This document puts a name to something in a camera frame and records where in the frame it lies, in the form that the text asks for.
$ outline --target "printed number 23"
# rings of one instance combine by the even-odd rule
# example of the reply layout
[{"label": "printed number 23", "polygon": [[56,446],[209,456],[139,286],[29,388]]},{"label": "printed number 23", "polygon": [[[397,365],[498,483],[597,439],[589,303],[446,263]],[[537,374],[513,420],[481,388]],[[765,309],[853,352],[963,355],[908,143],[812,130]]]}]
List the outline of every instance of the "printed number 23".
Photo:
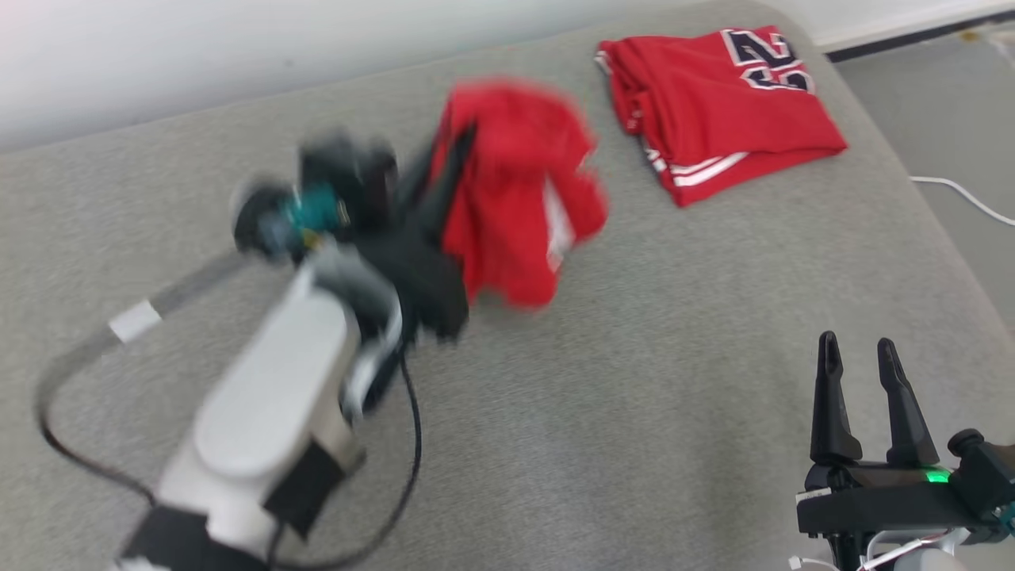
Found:
[{"label": "printed number 23", "polygon": [[814,79],[800,69],[803,61],[780,33],[764,41],[749,29],[724,29],[726,48],[738,67],[747,67],[741,77],[756,89],[799,89],[814,92]]}]

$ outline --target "red cloth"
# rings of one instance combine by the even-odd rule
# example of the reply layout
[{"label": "red cloth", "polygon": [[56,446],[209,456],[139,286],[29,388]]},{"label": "red cloth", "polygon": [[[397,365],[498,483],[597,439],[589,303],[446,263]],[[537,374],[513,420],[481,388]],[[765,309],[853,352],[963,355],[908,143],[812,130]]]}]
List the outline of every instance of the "red cloth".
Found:
[{"label": "red cloth", "polygon": [[617,118],[678,206],[847,147],[775,26],[599,49]]},{"label": "red cloth", "polygon": [[[606,200],[585,164],[595,142],[578,112],[557,94],[507,79],[465,83],[448,98],[432,175],[470,125],[476,126],[475,139],[444,248],[462,263],[470,301],[488,287],[514,305],[545,305],[556,293],[561,245],[569,245],[569,236],[590,237],[606,222]],[[564,227],[548,219],[554,210],[544,200],[549,187],[562,206],[556,211],[566,214],[557,220]]]}]

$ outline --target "folded red jersey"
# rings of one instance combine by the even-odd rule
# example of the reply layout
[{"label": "folded red jersey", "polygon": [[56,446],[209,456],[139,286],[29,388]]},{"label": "folded red jersey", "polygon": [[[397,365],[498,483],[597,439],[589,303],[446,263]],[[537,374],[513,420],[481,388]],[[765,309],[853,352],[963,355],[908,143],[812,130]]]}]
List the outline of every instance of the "folded red jersey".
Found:
[{"label": "folded red jersey", "polygon": [[617,118],[679,206],[845,141],[775,26],[602,42]]}]

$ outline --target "white label sticker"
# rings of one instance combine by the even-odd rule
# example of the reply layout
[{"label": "white label sticker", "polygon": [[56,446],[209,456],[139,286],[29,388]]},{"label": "white label sticker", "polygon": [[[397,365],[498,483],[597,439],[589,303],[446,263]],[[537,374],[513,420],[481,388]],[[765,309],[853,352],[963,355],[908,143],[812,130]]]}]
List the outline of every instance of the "white label sticker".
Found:
[{"label": "white label sticker", "polygon": [[145,300],[114,317],[110,322],[110,330],[113,330],[121,342],[128,344],[161,322],[162,317]]},{"label": "white label sticker", "polygon": [[831,488],[822,488],[820,490],[813,490],[811,492],[801,492],[797,494],[797,505],[804,500],[810,500],[811,498],[820,498],[821,496],[830,496]]}]

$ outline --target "black cable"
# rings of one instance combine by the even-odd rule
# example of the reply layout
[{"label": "black cable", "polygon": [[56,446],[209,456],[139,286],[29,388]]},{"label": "black cable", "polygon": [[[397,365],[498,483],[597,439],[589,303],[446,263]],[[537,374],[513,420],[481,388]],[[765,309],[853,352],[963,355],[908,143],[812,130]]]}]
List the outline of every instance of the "black cable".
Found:
[{"label": "black cable", "polygon": [[[100,351],[94,352],[92,355],[98,355],[100,353]],[[42,434],[43,439],[50,446],[50,448],[73,465],[84,470],[88,474],[91,474],[92,476],[116,484],[117,486],[143,497],[149,506],[154,507],[156,503],[155,495],[151,489],[142,484],[141,481],[118,469],[105,466],[97,460],[91,459],[84,454],[73,450],[64,444],[53,432],[50,421],[50,413],[53,403],[56,401],[56,396],[60,388],[63,387],[66,381],[72,376],[74,370],[76,370],[75,368],[70,369],[69,371],[64,371],[64,369],[68,369],[64,365],[65,363],[78,361],[77,359],[74,359],[76,357],[78,356],[74,355],[72,352],[71,355],[58,359],[55,362],[55,366],[51,367],[51,370],[47,372],[44,376],[43,382],[39,385],[38,390],[36,391],[35,400],[35,413],[39,432]],[[405,391],[409,397],[409,407],[412,410],[415,447],[413,450],[412,470],[409,473],[409,478],[405,483],[405,487],[402,489],[402,495],[399,497],[398,503],[388,516],[388,519],[374,534],[374,538],[370,539],[370,541],[363,547],[342,556],[313,563],[276,561],[276,552],[285,529],[284,524],[280,524],[275,531],[275,534],[272,536],[272,541],[269,546],[267,557],[268,569],[279,569],[281,571],[333,571],[352,567],[373,555],[374,552],[376,552],[378,548],[380,548],[381,545],[388,539],[391,532],[395,529],[395,526],[398,525],[406,507],[409,505],[409,499],[411,498],[412,492],[416,487],[416,481],[419,479],[419,469],[423,457],[423,428],[419,415],[419,402],[416,400],[416,391],[412,386],[412,378],[409,375],[409,367],[406,364],[404,353],[399,356],[399,368],[402,371],[402,379],[405,381]]]},{"label": "black cable", "polygon": [[[385,521],[384,525],[378,529],[377,533],[374,534],[374,538],[365,546],[348,554],[320,562],[277,562],[275,563],[275,569],[281,571],[334,571],[336,569],[347,569],[374,555],[374,552],[381,547],[392,530],[395,529],[395,526],[398,525],[402,514],[405,512],[405,508],[409,505],[412,490],[416,487],[416,481],[419,479],[419,466],[423,459],[423,427],[419,420],[419,403],[416,401],[416,391],[412,387],[412,379],[409,377],[409,367],[405,363],[404,353],[399,357],[399,367],[402,370],[402,378],[405,380],[405,391],[409,396],[409,407],[412,409],[412,425],[416,433],[416,446],[412,456],[412,471],[409,473],[409,479],[405,483],[405,488],[402,489],[402,496],[398,499],[395,509],[391,511],[387,521]],[[273,554],[269,554],[269,558],[273,559]]]},{"label": "black cable", "polygon": [[[58,360],[57,363],[62,364],[63,361],[65,360]],[[50,413],[53,408],[53,402],[56,401],[57,394],[69,378],[68,375],[61,374],[62,372],[63,371],[60,366],[53,367],[46,376],[45,381],[40,384],[38,390],[36,391],[36,422],[39,426],[40,434],[42,434],[43,439],[46,440],[46,444],[48,444],[50,448],[55,450],[58,454],[70,460],[71,463],[84,470],[88,474],[129,490],[130,492],[143,497],[149,506],[154,506],[155,494],[150,488],[142,484],[140,480],[132,476],[128,476],[118,469],[108,467],[97,460],[93,460],[70,448],[57,438],[57,435],[53,432],[53,427],[51,426]]]}]

